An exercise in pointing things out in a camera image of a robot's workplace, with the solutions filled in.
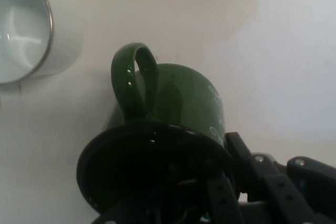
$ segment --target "white ceramic cup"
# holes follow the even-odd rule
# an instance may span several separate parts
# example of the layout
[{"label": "white ceramic cup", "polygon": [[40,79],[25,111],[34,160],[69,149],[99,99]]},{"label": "white ceramic cup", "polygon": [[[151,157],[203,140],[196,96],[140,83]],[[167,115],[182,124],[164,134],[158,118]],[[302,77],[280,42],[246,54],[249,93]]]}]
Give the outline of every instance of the white ceramic cup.
[{"label": "white ceramic cup", "polygon": [[63,0],[0,0],[0,85],[61,72],[80,55],[83,21]]}]

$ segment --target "mug handle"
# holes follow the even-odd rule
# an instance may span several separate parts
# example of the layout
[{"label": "mug handle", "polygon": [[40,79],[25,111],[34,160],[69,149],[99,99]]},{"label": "mug handle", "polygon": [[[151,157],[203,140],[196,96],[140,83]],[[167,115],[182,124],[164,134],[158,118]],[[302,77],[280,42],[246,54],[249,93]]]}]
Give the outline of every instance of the mug handle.
[{"label": "mug handle", "polygon": [[[135,62],[145,82],[144,100],[135,80]],[[131,43],[115,53],[111,65],[112,86],[125,119],[145,118],[152,111],[157,75],[155,58],[146,45]]]}]

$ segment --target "metal rim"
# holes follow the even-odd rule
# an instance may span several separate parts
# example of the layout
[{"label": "metal rim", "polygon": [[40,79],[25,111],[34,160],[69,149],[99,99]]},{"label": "metal rim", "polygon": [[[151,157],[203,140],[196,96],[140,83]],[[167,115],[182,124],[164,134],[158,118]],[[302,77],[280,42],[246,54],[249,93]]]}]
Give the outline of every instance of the metal rim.
[{"label": "metal rim", "polygon": [[33,73],[35,73],[42,65],[43,63],[46,61],[46,59],[48,58],[48,55],[51,51],[51,46],[52,43],[54,41],[54,35],[55,35],[55,31],[54,31],[54,16],[52,14],[52,10],[51,10],[51,5],[49,0],[43,0],[46,7],[47,7],[47,12],[48,12],[48,16],[49,16],[49,23],[50,23],[50,34],[49,34],[49,39],[48,39],[48,44],[47,44],[47,48],[43,54],[43,56],[41,57],[40,61],[38,62],[38,64],[35,65],[35,67],[29,71],[28,73],[26,73],[24,76],[14,80],[14,81],[7,81],[7,82],[0,82],[0,86],[4,86],[4,85],[9,85],[9,84],[14,84],[14,83],[19,83],[21,81],[23,81],[24,79],[30,77]]}]

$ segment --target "green ceramic cup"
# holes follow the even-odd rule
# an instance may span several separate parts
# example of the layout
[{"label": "green ceramic cup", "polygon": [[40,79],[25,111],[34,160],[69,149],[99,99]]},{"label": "green ceramic cup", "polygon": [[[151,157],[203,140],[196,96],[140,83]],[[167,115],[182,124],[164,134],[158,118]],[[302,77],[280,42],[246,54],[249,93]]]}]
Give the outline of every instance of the green ceramic cup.
[{"label": "green ceramic cup", "polygon": [[[135,62],[139,71],[135,71]],[[224,112],[217,90],[199,72],[156,64],[148,47],[125,45],[111,66],[112,85],[124,123],[160,122],[184,127],[223,144]]]}]

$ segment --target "bolt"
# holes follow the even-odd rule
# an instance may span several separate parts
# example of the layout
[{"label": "bolt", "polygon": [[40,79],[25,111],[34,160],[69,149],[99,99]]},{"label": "bolt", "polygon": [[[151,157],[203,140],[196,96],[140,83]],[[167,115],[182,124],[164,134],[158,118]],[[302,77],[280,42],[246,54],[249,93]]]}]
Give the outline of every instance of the bolt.
[{"label": "bolt", "polygon": [[254,159],[257,161],[257,162],[260,162],[260,163],[262,163],[265,159],[264,159],[264,157],[263,156],[255,156],[254,157]]},{"label": "bolt", "polygon": [[302,159],[295,160],[296,165],[305,165],[305,161]]}]

